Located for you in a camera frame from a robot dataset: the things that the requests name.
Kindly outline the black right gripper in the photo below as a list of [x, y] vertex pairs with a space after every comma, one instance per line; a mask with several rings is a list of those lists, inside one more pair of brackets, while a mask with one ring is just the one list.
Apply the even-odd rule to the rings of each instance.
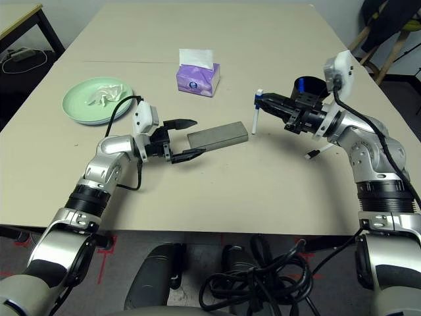
[[286, 122], [286, 130], [295, 134], [315, 134], [326, 118], [322, 102], [327, 96], [328, 94], [293, 92], [290, 99], [277, 93], [264, 93], [259, 97], [257, 105], [266, 113]]

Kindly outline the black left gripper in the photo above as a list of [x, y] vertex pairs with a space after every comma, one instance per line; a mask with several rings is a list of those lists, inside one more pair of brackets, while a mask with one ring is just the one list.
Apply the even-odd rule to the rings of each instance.
[[149, 144], [146, 145], [148, 157], [163, 157], [172, 164], [190, 161], [206, 152], [204, 148], [187, 149], [178, 154], [173, 154], [170, 149], [170, 137], [168, 130], [182, 130], [195, 126], [197, 121], [185, 118], [166, 120], [163, 126], [158, 127], [149, 137]]

